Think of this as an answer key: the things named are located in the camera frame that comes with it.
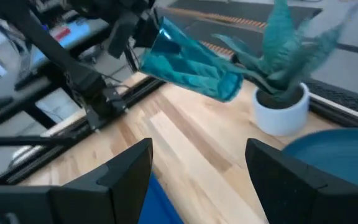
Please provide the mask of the blue round plate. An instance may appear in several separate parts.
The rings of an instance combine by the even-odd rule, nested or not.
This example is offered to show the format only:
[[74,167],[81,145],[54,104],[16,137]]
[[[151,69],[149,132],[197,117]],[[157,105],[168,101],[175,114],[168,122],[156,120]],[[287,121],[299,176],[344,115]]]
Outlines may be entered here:
[[358,185],[358,129],[330,129],[294,140],[282,152]]

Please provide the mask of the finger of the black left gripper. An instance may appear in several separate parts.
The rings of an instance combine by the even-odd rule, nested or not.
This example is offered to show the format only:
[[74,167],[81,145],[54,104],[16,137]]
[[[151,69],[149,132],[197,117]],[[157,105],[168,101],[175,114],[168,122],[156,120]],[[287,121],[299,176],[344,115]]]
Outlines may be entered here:
[[151,14],[147,19],[141,19],[134,34],[134,47],[151,48],[159,30],[160,24],[156,14]]
[[123,14],[114,24],[111,32],[111,41],[108,53],[114,58],[119,58],[123,53],[129,38],[134,34],[139,18],[128,12]]

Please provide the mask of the blue plastic tray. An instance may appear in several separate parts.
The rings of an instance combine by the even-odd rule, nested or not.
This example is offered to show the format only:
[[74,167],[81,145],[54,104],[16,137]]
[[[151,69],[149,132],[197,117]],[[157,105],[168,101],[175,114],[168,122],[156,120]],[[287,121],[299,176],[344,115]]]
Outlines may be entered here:
[[154,173],[150,176],[138,224],[183,224]]

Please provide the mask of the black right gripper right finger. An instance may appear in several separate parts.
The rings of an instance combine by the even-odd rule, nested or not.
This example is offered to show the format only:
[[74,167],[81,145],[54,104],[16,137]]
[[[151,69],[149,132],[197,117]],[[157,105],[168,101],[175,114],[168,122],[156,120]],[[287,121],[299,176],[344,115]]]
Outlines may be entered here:
[[358,185],[254,138],[245,159],[269,224],[358,224]]

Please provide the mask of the blue flat panel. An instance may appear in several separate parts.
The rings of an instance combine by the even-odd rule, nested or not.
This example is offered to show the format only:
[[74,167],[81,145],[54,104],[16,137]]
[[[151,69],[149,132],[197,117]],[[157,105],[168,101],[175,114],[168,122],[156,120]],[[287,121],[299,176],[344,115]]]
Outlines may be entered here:
[[[50,35],[64,48],[72,49],[86,40],[91,34],[88,21],[71,22],[49,30]],[[31,67],[38,67],[48,58],[35,45],[31,50]]]

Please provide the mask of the black perforated floor mat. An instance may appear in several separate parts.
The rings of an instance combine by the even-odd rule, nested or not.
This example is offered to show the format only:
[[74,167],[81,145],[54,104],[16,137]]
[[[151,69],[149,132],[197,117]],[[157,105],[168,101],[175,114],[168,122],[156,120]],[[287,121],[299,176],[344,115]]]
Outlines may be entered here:
[[315,95],[358,112],[358,93],[314,79],[309,79],[305,83]]

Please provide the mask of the green succulent plant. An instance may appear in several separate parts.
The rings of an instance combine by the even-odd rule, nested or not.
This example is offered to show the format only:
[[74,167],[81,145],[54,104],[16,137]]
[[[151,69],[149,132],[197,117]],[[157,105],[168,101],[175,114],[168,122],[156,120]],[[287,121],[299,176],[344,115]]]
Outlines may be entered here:
[[262,56],[257,58],[245,42],[237,37],[214,34],[236,55],[244,76],[275,101],[288,101],[300,83],[329,58],[338,40],[358,11],[358,3],[350,7],[342,21],[309,38],[305,36],[311,22],[305,19],[294,27],[287,0],[274,0],[262,41]]

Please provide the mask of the teal faceted plastic cup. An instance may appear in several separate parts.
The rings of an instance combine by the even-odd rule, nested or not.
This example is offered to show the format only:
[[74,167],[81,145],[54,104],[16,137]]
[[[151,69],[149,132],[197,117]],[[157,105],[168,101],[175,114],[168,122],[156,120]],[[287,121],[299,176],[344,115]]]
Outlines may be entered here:
[[221,102],[235,98],[242,70],[186,35],[166,17],[153,46],[142,57],[140,71]]

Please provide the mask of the black aluminium table frame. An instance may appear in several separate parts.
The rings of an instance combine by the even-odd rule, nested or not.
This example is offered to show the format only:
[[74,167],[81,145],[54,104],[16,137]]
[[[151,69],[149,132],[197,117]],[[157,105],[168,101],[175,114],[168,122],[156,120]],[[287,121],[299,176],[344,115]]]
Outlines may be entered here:
[[[164,82],[161,80],[146,77],[133,87],[125,90],[124,93],[121,93],[120,101],[130,108],[163,84]],[[66,84],[63,82],[54,84],[47,77],[40,77],[22,90],[15,91],[12,81],[6,78],[1,79],[0,96],[11,96],[14,101],[0,110],[0,123],[24,111],[45,128],[53,127],[56,123],[48,118],[44,112],[36,108],[35,104],[60,87],[65,88]],[[311,91],[310,94],[310,110],[312,112],[343,127],[358,128],[357,111],[315,95]],[[17,167],[8,168],[7,171],[0,175],[0,179],[7,183],[16,184],[56,158],[59,152],[64,152],[68,149],[67,144],[59,146],[52,139],[47,139],[41,145],[45,146],[46,149],[19,163]]]

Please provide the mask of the black orange-striped floor mat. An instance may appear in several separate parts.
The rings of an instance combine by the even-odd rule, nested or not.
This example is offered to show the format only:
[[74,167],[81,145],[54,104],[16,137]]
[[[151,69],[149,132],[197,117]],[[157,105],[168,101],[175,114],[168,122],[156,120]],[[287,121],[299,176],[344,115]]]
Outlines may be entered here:
[[237,37],[245,42],[250,48],[250,51],[257,57],[262,55],[263,34],[257,31],[241,29],[230,25],[222,25],[215,22],[195,20],[185,27],[185,32],[198,41],[207,42],[224,48],[228,48],[228,46],[221,40],[213,37],[213,34],[221,34],[230,38]]
[[273,11],[273,4],[178,0],[168,8],[175,12],[192,16],[265,28],[267,26],[267,19]]

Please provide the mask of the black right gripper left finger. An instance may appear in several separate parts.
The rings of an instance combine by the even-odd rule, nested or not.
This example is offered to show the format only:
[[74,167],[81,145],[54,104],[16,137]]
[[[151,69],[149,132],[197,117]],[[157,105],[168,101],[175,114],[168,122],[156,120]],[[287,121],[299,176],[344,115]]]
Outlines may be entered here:
[[152,159],[145,138],[65,185],[0,185],[0,224],[137,224]]

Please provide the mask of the white plant pot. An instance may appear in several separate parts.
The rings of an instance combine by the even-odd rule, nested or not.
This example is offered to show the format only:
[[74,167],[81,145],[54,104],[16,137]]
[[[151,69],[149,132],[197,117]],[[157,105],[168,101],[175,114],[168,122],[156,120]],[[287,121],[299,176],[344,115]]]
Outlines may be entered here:
[[260,102],[259,95],[264,95],[264,92],[256,88],[252,94],[252,105],[258,128],[273,136],[287,136],[302,129],[308,120],[310,91],[304,83],[299,85],[298,92],[300,91],[294,104],[276,109]]

